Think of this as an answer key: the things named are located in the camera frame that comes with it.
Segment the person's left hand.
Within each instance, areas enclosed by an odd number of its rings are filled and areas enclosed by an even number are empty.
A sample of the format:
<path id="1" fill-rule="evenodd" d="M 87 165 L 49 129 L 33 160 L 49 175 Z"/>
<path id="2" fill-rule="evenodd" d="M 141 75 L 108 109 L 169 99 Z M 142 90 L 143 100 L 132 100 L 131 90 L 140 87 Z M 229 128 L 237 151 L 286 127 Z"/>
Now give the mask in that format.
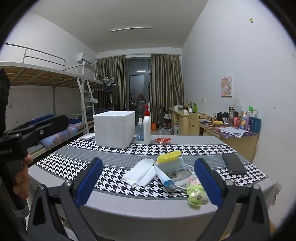
<path id="1" fill-rule="evenodd" d="M 32 163 L 32 157 L 27 155 L 23 159 L 22 169 L 15 175 L 15 186 L 13 191 L 22 199 L 27 199 L 30 193 L 29 168 L 28 164 Z"/>

